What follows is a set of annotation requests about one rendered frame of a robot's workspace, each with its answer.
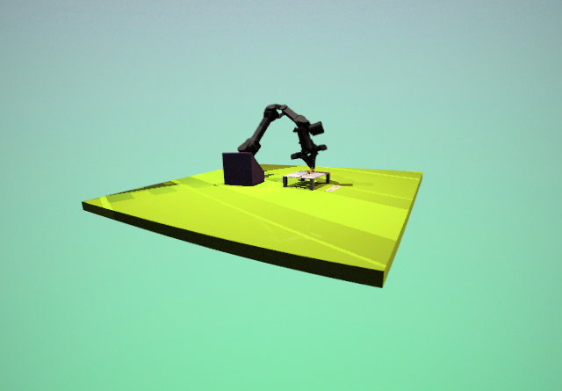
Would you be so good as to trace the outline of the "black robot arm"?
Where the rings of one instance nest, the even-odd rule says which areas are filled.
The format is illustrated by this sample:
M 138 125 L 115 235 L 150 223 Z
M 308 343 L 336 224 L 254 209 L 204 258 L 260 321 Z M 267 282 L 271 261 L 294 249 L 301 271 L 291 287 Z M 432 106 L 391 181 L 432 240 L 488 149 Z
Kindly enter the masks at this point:
M 282 110 L 282 113 L 278 113 L 277 109 Z M 284 115 L 286 115 L 289 119 L 291 119 L 298 127 L 298 128 L 295 127 L 293 129 L 293 132 L 295 133 L 298 132 L 299 139 L 311 137 L 310 134 L 312 135 L 324 134 L 324 130 L 320 121 L 311 125 L 310 121 L 306 119 L 305 116 L 298 115 L 287 105 L 280 105 L 280 104 L 267 105 L 263 112 L 263 119 L 259 124 L 258 128 L 256 129 L 256 131 L 244 143 L 238 146 L 237 150 L 239 152 L 251 152 L 252 155 L 254 156 L 258 152 L 259 148 L 261 147 L 259 141 L 261 140 L 264 132 L 266 131 L 270 123 L 275 121 L 276 119 L 282 118 Z

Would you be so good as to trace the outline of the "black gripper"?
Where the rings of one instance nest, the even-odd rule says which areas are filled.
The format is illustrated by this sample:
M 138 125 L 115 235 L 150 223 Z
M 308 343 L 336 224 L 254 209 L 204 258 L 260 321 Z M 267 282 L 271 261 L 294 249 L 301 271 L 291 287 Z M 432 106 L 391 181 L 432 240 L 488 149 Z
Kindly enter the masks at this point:
M 303 139 L 299 140 L 299 144 L 301 145 L 301 152 L 297 152 L 294 154 L 291 154 L 291 159 L 302 159 L 307 165 L 308 167 L 314 168 L 315 169 L 315 160 L 316 160 L 316 156 L 319 154 L 318 151 L 323 151 L 328 149 L 326 144 L 321 144 L 318 146 L 313 147 L 312 144 L 312 140 L 311 137 L 306 137 Z M 309 151 L 311 150 L 311 151 Z M 311 155 L 308 155 L 311 154 Z

